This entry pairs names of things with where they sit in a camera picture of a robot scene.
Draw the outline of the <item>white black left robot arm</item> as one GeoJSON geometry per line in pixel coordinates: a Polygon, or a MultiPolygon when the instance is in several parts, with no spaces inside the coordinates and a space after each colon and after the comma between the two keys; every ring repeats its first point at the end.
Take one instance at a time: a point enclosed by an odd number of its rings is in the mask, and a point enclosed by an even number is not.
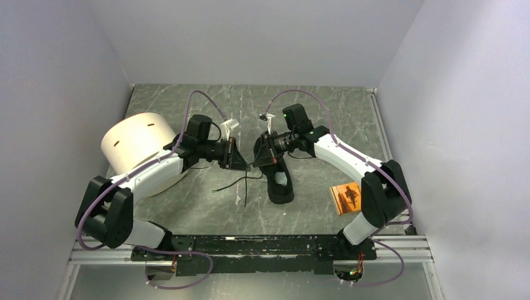
{"type": "Polygon", "coordinates": [[[222,168],[247,171],[232,131],[234,118],[217,128],[220,138],[212,140],[210,117],[195,114],[184,131],[175,133],[168,122],[153,112],[128,117],[103,137],[101,149],[115,175],[94,177],[88,184],[75,219],[77,240],[87,234],[111,249],[123,244],[141,246],[158,260],[173,251],[171,232],[151,221],[138,220],[135,206],[180,181],[197,162],[216,161],[222,168]]]}

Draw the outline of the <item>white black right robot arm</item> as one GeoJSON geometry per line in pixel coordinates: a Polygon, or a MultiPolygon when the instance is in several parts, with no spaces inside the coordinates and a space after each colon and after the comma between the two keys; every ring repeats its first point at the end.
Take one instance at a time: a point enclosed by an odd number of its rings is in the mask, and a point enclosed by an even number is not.
{"type": "Polygon", "coordinates": [[[373,159],[342,142],[330,127],[314,126],[301,104],[282,110],[287,132],[273,129],[274,115],[265,112],[259,119],[266,123],[256,143],[254,165],[258,168],[280,165],[283,156],[298,149],[323,160],[360,187],[360,212],[338,236],[338,253],[346,259],[361,250],[361,243],[389,225],[403,211],[411,210],[411,200],[403,170],[398,162],[373,159]]]}

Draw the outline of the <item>black shoe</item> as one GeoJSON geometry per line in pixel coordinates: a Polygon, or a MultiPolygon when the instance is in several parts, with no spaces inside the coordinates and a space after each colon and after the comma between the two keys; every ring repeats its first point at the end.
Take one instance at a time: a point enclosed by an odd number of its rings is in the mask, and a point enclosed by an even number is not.
{"type": "Polygon", "coordinates": [[[274,204],[287,204],[294,199],[291,175],[285,159],[278,164],[258,167],[267,180],[267,195],[274,204]]]}

